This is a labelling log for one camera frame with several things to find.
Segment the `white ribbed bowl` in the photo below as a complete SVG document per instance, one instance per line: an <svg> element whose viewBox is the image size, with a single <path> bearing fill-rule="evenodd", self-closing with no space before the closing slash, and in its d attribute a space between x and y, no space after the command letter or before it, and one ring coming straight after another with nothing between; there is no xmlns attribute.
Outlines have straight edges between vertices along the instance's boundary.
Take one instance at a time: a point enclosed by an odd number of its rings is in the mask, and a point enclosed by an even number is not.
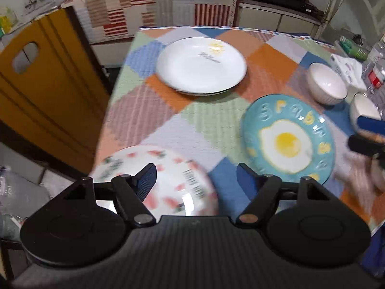
<svg viewBox="0 0 385 289"><path fill-rule="evenodd" d="M307 70L307 85L311 95L321 105L334 106L348 95L345 82L329 66L310 64Z"/></svg>
<svg viewBox="0 0 385 289"><path fill-rule="evenodd" d="M354 132L359 131L357 120L359 116L365 116L372 119L381 120L380 112L375 104L361 93L356 93L350 103L350 122Z"/></svg>

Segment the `white floral print plate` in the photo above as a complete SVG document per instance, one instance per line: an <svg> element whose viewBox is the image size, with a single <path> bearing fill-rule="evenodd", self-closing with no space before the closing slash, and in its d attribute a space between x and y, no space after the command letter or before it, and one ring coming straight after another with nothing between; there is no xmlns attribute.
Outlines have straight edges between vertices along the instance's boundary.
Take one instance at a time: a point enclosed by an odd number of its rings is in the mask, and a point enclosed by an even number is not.
<svg viewBox="0 0 385 289"><path fill-rule="evenodd" d="M105 158L90 176L108 182L123 174L136 175L147 164L157 169L157 181L144 200L156 219L163 215L210 216L218 213L214 186L194 160L157 145L136 145Z"/></svg>

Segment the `teal fried egg plate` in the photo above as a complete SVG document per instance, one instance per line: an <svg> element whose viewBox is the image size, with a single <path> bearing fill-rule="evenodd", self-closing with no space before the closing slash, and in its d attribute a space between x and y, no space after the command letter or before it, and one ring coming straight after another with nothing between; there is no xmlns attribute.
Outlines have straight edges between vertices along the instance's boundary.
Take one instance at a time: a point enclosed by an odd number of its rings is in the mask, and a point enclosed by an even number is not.
<svg viewBox="0 0 385 289"><path fill-rule="evenodd" d="M283 94L258 98L245 111L241 136L252 167L298 182L309 176L321 185L335 164L335 143L321 114L302 100Z"/></svg>

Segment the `white sun print plate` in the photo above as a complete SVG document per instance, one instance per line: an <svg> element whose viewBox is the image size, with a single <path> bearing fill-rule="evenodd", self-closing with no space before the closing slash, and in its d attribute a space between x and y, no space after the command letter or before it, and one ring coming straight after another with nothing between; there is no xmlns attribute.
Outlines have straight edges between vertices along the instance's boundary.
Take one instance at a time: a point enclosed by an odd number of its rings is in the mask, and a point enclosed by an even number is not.
<svg viewBox="0 0 385 289"><path fill-rule="evenodd" d="M237 86L247 63L234 46L209 37L177 40L159 54L155 74L172 89L186 95L216 95Z"/></svg>

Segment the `red label water bottle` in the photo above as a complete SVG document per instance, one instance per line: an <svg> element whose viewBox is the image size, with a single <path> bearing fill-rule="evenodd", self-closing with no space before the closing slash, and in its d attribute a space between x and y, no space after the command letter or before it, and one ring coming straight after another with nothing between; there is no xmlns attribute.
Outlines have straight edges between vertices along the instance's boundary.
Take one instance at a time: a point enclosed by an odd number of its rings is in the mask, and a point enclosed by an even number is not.
<svg viewBox="0 0 385 289"><path fill-rule="evenodd" d="M361 74L367 90L364 96L373 99L384 85L384 36L370 50Z"/></svg>

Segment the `white tissue pack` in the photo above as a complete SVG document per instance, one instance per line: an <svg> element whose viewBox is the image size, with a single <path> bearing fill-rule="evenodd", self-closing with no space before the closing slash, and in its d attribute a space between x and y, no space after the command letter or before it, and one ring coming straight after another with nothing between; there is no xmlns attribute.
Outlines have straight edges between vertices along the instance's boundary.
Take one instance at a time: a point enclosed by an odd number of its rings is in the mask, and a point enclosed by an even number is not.
<svg viewBox="0 0 385 289"><path fill-rule="evenodd" d="M364 92L367 87L361 78L362 64L353 58L332 54L330 57L331 68L340 75L346 83L347 88L355 88L359 92Z"/></svg>

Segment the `green item tray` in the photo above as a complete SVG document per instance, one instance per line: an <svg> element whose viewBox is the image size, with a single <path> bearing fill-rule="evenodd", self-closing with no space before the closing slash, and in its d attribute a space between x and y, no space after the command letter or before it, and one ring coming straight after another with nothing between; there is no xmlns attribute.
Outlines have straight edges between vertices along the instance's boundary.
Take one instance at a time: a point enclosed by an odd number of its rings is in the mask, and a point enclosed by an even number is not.
<svg viewBox="0 0 385 289"><path fill-rule="evenodd" d="M355 58L361 62L365 61L369 55L369 52L356 44L353 40L341 35L338 41L338 45L344 50L344 52L350 58Z"/></svg>

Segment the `orange wooden chair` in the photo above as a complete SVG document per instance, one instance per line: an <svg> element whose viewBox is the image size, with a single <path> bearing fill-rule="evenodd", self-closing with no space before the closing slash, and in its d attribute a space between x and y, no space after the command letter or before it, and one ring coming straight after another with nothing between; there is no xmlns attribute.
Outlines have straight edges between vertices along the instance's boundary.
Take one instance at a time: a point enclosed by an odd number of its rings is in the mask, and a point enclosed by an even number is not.
<svg viewBox="0 0 385 289"><path fill-rule="evenodd" d="M1 142L65 176L89 174L105 85L73 8L33 21L1 52Z"/></svg>

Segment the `colourful checked tablecloth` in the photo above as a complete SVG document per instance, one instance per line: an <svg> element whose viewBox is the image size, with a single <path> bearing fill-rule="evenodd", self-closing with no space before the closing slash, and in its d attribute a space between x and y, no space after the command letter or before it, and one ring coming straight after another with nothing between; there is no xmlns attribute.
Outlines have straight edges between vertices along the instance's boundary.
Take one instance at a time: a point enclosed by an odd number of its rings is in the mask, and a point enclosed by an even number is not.
<svg viewBox="0 0 385 289"><path fill-rule="evenodd" d="M184 96L155 75L164 47L187 37L213 37L246 58L247 75L220 95ZM216 27L163 27L139 30L110 98L95 155L99 164L120 149L157 144L195 160L210 175L225 213L236 215L247 198L236 181L236 166L248 158L241 146L240 122L257 98L283 93L314 105L305 71L327 63L333 46L309 37Z"/></svg>

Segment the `patchwork counter cloth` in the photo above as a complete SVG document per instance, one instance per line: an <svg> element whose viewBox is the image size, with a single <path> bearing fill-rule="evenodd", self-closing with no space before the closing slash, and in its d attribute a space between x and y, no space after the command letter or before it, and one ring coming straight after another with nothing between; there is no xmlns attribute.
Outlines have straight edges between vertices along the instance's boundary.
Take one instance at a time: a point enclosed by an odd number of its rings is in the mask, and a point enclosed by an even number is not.
<svg viewBox="0 0 385 289"><path fill-rule="evenodd" d="M134 37L141 27L232 26L237 0L66 0L91 44Z"/></svg>

